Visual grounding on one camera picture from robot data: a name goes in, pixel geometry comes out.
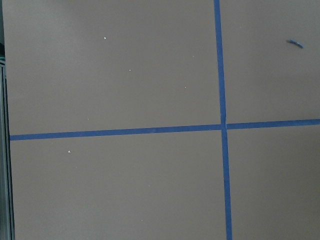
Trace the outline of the brown paper table cover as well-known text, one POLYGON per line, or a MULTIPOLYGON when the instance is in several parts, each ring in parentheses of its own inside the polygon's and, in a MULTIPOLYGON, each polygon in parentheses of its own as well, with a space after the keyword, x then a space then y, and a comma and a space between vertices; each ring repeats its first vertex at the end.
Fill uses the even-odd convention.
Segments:
POLYGON ((2 15, 15 239, 319 239, 319 1, 2 15))

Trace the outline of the blue tape scrap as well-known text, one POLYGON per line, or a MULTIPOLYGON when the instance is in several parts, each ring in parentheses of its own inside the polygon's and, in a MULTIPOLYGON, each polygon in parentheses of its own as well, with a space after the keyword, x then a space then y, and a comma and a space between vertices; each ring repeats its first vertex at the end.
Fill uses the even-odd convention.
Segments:
POLYGON ((290 43, 290 44, 296 45, 297 47, 299 47, 301 49, 304 48, 304 45, 302 43, 300 43, 300 42, 298 42, 298 41, 296 41, 294 39, 288 39, 287 42, 290 43))

